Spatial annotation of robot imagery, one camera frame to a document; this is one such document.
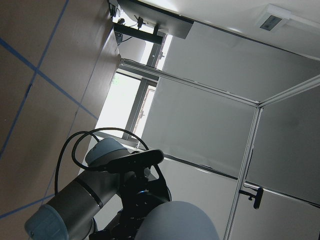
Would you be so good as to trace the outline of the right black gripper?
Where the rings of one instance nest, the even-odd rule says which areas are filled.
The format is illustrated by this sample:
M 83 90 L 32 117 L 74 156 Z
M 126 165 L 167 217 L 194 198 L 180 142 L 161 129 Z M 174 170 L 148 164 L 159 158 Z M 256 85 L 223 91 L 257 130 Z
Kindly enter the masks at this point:
M 159 166 L 139 169 L 119 175 L 117 194 L 121 198 L 122 209 L 102 230 L 89 235 L 91 240 L 134 240 L 147 215 L 157 206 L 170 202 L 172 196 Z

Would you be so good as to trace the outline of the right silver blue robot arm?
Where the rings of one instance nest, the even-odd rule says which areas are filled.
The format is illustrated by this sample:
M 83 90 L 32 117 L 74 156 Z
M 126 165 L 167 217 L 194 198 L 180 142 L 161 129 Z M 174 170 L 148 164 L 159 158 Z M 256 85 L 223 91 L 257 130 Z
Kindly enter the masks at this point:
M 145 217 L 171 200 L 164 176 L 153 176 L 164 159 L 159 149 L 129 152 L 107 137 L 87 153 L 84 170 L 25 223 L 33 240 L 133 240 Z M 122 209 L 102 230 L 95 215 L 115 195 Z

